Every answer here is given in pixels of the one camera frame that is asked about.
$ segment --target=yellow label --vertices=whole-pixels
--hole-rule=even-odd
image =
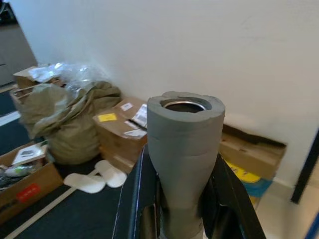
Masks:
[[[100,115],[98,116],[100,122],[105,122],[105,121],[115,121],[117,120],[116,114],[111,113],[111,114],[105,114],[105,115]]]
[[[247,172],[245,169],[242,169],[230,162],[225,161],[228,166],[233,170],[233,172],[236,174],[237,178],[239,178],[240,181],[243,181],[245,183],[256,183],[260,180],[260,177]]]

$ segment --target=plastic bag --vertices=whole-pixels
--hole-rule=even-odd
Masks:
[[[98,81],[106,81],[105,74],[92,65],[88,64],[67,64],[61,72],[60,79],[66,83],[65,89],[73,95],[77,95],[80,89],[91,86]]]
[[[35,81],[46,83],[52,78],[59,77],[66,66],[65,63],[56,63],[45,67],[37,67],[29,70],[29,74]]]

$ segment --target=white slipper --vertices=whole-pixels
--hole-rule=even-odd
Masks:
[[[127,175],[120,169],[117,169],[107,160],[101,160],[95,164],[95,169],[102,175],[104,181],[110,188],[121,187],[127,178]]]
[[[69,174],[63,183],[86,193],[98,193],[105,187],[105,181],[102,177],[78,173]]]

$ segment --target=packaging material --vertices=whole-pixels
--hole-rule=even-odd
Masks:
[[[24,89],[28,87],[35,86],[39,83],[55,83],[60,82],[58,79],[58,74],[52,75],[51,77],[47,79],[42,79],[41,76],[38,74],[35,74],[35,72],[38,72],[39,69],[46,69],[44,67],[29,67],[27,69],[24,69],[22,71],[16,72],[13,74],[13,77],[18,85],[18,88]]]
[[[50,84],[54,84],[58,87],[63,87],[63,83],[61,80],[59,79],[52,79],[50,80]],[[13,88],[11,91],[10,91],[10,96],[13,100],[13,103],[15,104],[15,106],[18,105],[22,105],[24,104],[24,101],[25,99],[33,92],[33,90],[35,89],[35,86],[30,86],[30,87],[27,87],[27,88],[23,88],[23,89],[20,89],[20,88]]]
[[[61,71],[59,78],[65,83],[65,88],[72,95],[77,96],[78,90],[86,88],[88,85],[105,81],[107,76],[101,69],[90,64],[63,64],[63,71]]]
[[[271,181],[286,148],[281,142],[224,125],[219,151],[227,162]]]
[[[51,79],[58,78],[66,66],[66,63],[56,63],[44,67],[32,67],[28,69],[28,73],[34,81],[48,83]]]
[[[106,81],[88,82],[76,92],[39,84],[27,96],[11,95],[29,137],[44,136],[61,164],[79,164],[99,154],[92,116],[121,99],[120,90]]]
[[[19,88],[26,88],[37,84],[37,82],[32,78],[32,76],[29,73],[29,70],[33,68],[36,67],[32,66],[13,74],[13,77]]]
[[[142,100],[126,98],[93,117],[102,155],[111,157],[110,162],[127,173],[147,142],[146,130],[132,121],[144,104]]]
[[[147,105],[145,101],[128,97],[114,106],[114,109],[125,119],[147,128]]]
[[[19,150],[27,146],[30,144],[0,156],[0,165],[9,167]],[[47,159],[45,161],[43,167],[0,192],[0,224],[62,185],[54,165]]]
[[[8,177],[24,177],[35,172],[42,164],[37,161],[25,165],[11,166],[4,173]]]
[[[16,155],[14,161],[12,162],[12,165],[18,166],[43,158],[46,154],[46,148],[47,146],[42,145],[42,143],[37,143],[23,148]]]

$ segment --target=white wall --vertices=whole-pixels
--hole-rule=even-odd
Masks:
[[[319,121],[317,0],[12,0],[41,63],[90,61],[120,89],[219,97],[229,120],[288,143],[294,185]]]

